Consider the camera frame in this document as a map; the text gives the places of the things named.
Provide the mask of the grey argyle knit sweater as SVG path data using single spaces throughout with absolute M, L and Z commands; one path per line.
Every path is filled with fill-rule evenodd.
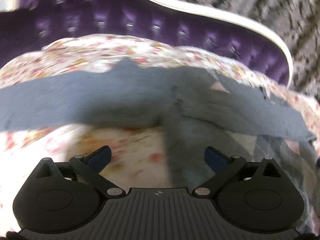
M 205 148 L 257 160 L 273 157 L 305 202 L 302 232 L 319 232 L 318 138 L 300 111 L 263 87 L 215 70 L 141 68 L 131 59 L 104 73 L 76 71 L 1 89 L 1 130 L 70 124 L 94 128 L 161 126 L 170 181 L 195 187 L 212 173 Z

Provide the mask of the floral bedspread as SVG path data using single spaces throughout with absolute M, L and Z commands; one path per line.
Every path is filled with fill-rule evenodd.
M 248 86 L 263 86 L 267 93 L 286 100 L 301 113 L 308 129 L 319 135 L 319 104 L 315 99 L 290 91 L 244 64 L 193 47 L 172 47 L 159 42 L 120 35 L 89 35 L 63 38 L 40 51 L 25 53 L 1 69 L 1 86 L 12 86 L 76 70 L 105 72 L 124 57 L 140 67 L 175 68 L 183 65 L 217 70 Z M 44 157 L 54 161 L 87 155 L 108 145 L 111 163 L 105 178 L 123 186 L 169 187 L 164 143 L 160 128 L 129 130 L 94 129 L 83 125 L 1 133 L 1 235 L 20 228 L 12 202 L 36 164 Z

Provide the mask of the purple tufted headboard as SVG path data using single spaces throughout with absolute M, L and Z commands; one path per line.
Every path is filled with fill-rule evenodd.
M 178 0 L 1 0 L 1 64 L 65 37 L 118 34 L 202 48 L 238 60 L 282 85 L 291 53 L 263 24 Z

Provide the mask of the grey damask curtain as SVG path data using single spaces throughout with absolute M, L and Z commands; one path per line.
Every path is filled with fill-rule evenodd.
M 269 27 L 293 56 L 291 88 L 319 99 L 319 0 L 179 0 L 227 10 Z

